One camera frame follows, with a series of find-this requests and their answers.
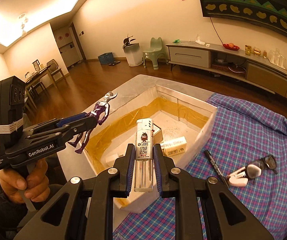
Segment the electric kettle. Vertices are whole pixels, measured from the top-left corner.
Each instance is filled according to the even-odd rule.
[[[35,70],[36,70],[36,71],[39,71],[39,70],[40,70],[40,67],[39,67],[39,65],[40,65],[39,60],[34,61],[32,64],[33,64],[33,66],[34,66],[34,68],[35,68]]]

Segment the blue plastic basket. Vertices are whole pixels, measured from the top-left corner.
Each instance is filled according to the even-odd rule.
[[[114,62],[115,59],[113,58],[112,52],[102,54],[98,56],[101,65],[107,65],[111,62]]]

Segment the red bowl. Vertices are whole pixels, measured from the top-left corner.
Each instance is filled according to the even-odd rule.
[[[236,45],[234,45],[233,48],[229,47],[229,44],[225,43],[223,44],[223,46],[226,48],[226,49],[231,49],[231,50],[239,50],[240,48]]]

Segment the human hand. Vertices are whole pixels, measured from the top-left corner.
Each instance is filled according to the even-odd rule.
[[[18,189],[25,190],[25,196],[33,202],[42,202],[50,194],[49,180],[45,175],[48,164],[45,159],[38,160],[26,180],[14,169],[0,170],[0,186],[13,203],[24,203]]]

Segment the doorway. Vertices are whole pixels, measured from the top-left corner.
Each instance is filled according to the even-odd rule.
[[[79,41],[79,37],[78,37],[78,34],[77,34],[77,31],[76,31],[76,28],[75,28],[74,24],[72,23],[72,24],[70,25],[70,27],[71,27],[71,29],[72,29],[73,36],[74,36],[75,39],[76,39],[77,46],[78,46],[78,48],[79,48],[79,50],[80,50],[82,59],[83,59],[83,60],[86,60],[86,58],[85,58],[85,53],[84,53],[84,51],[83,51],[83,49],[82,49],[82,46],[81,46],[81,43],[80,43],[80,41]]]

